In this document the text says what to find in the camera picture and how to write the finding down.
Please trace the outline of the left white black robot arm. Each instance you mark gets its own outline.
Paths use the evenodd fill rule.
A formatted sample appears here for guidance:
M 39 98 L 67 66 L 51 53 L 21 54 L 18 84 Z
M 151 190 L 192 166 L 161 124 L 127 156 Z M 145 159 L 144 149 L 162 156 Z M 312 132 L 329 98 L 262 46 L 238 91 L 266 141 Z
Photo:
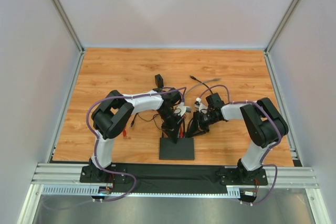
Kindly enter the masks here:
M 91 162 L 104 172 L 111 165 L 114 139 L 125 129 L 130 117 L 144 111 L 154 110 L 161 117 L 162 131 L 173 141 L 179 138 L 182 113 L 173 108 L 184 102 L 181 88 L 162 91 L 157 88 L 139 94 L 121 94 L 111 91 L 106 98 L 94 103 L 87 112 L 86 123 L 96 136 Z

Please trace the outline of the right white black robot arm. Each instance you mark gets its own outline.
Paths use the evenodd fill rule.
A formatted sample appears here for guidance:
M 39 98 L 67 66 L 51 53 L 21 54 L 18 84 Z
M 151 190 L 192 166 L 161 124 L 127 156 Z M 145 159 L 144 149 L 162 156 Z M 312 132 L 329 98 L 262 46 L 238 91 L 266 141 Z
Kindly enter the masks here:
M 286 121 L 269 98 L 225 103 L 218 93 L 214 93 L 207 96 L 206 101 L 206 108 L 199 106 L 193 113 L 186 137 L 208 133 L 209 126 L 219 121 L 243 120 L 251 142 L 231 175 L 242 183 L 257 178 L 270 150 L 288 134 Z

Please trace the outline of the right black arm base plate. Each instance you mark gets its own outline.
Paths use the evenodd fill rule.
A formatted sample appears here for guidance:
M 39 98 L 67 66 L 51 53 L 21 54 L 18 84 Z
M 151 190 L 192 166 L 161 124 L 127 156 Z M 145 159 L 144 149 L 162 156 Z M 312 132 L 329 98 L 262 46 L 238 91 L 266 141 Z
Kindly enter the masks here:
M 247 171 L 244 167 L 224 166 L 216 172 L 216 175 L 219 176 L 223 185 L 268 185 L 266 171 L 263 167 Z

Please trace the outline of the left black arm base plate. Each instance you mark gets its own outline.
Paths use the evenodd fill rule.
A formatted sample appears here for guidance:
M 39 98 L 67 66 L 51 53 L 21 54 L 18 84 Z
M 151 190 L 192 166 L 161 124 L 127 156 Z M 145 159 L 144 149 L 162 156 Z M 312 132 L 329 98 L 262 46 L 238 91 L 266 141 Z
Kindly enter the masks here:
M 81 183 L 108 183 L 125 184 L 127 179 L 125 175 L 107 173 L 93 163 L 84 166 L 81 170 L 79 181 Z

